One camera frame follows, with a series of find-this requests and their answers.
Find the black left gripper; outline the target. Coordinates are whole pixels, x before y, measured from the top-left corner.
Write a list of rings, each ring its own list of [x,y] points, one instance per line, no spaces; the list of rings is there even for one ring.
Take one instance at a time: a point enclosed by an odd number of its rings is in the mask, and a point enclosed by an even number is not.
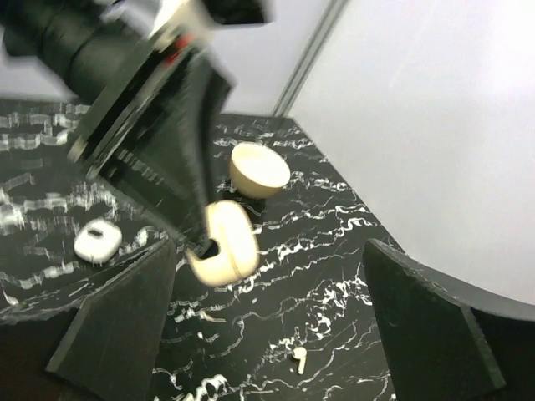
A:
[[[4,1],[4,46],[35,57],[89,106],[71,160],[197,255],[217,199],[214,127],[231,89],[209,37],[180,26],[143,36],[111,1]]]

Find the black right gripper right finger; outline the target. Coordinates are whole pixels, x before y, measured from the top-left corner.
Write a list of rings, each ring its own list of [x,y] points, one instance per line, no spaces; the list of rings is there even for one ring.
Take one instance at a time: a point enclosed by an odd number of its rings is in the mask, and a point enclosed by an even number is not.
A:
[[[364,245],[364,274],[399,400],[476,400],[506,379],[470,308],[378,240]]]

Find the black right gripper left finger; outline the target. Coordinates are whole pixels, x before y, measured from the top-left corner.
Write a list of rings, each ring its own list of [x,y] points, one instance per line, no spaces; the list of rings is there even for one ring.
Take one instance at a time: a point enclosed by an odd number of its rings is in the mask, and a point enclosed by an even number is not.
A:
[[[87,297],[50,358],[62,400],[143,400],[171,299],[176,249],[159,241]]]

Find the white wireless earbud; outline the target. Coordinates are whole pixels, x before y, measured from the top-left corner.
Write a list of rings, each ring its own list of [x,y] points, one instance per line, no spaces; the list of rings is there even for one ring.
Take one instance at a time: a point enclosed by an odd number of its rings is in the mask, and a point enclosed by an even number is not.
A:
[[[308,351],[305,347],[296,347],[292,351],[292,358],[298,363],[298,374],[303,375]]]

